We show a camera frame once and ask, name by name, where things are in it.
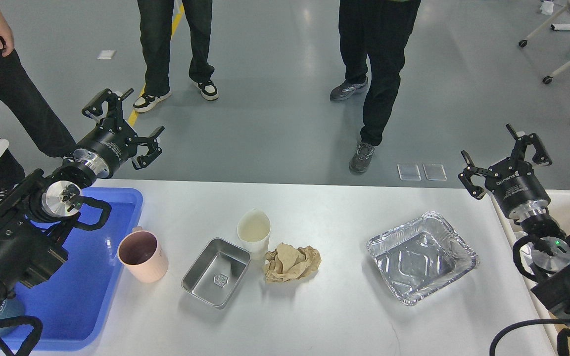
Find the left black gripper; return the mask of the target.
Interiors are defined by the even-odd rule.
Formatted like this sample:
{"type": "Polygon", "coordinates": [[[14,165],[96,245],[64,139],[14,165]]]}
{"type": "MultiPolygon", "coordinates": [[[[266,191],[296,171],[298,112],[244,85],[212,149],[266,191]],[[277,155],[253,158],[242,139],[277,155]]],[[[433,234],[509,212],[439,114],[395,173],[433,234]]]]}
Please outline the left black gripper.
{"type": "Polygon", "coordinates": [[[138,136],[133,125],[124,120],[122,102],[133,92],[133,88],[124,94],[104,89],[82,108],[82,115],[95,120],[97,125],[79,140],[73,151],[73,166],[90,178],[112,178],[130,158],[138,171],[149,167],[161,155],[158,138],[164,126],[156,128],[150,136],[138,136]],[[137,156],[141,146],[147,148],[147,153],[137,156]]]}

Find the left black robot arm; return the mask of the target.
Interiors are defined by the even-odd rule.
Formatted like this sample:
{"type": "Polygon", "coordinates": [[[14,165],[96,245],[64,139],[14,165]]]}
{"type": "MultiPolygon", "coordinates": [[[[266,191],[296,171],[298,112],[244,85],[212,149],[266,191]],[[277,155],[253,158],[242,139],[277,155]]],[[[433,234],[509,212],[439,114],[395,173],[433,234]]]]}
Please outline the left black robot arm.
{"type": "MultiPolygon", "coordinates": [[[[84,196],[84,189],[98,179],[112,178],[127,160],[139,170],[160,156],[158,137],[164,127],[142,136],[124,119],[122,103],[132,92],[98,92],[82,108],[82,115],[95,120],[95,128],[63,164],[49,176],[36,169],[0,200],[0,306],[14,297],[17,283],[33,288],[61,268],[68,260],[63,245],[73,229],[93,231],[105,225],[111,206],[84,196]]],[[[24,325],[32,329],[17,351],[19,356],[36,347],[43,323],[30,315],[0,319],[0,329],[24,325]]],[[[1,336],[0,349],[7,356],[13,354],[1,336]]]]}

